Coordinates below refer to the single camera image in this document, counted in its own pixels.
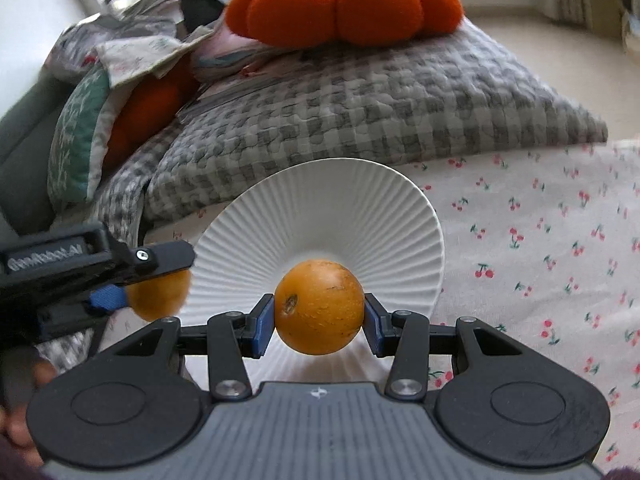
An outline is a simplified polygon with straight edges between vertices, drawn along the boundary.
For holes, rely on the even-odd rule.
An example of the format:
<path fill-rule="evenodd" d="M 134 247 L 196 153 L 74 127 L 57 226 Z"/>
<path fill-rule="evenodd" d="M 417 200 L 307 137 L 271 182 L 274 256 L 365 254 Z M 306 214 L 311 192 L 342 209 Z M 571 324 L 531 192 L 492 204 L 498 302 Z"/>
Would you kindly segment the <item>person's left hand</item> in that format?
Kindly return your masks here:
<path fill-rule="evenodd" d="M 28 384 L 37 390 L 55 376 L 55 367 L 49 361 L 39 359 L 32 367 Z M 9 452 L 9 458 L 16 458 L 17 463 L 28 471 L 38 472 L 43 461 L 27 427 L 26 408 L 26 403 L 9 410 L 1 408 L 1 444 Z"/>

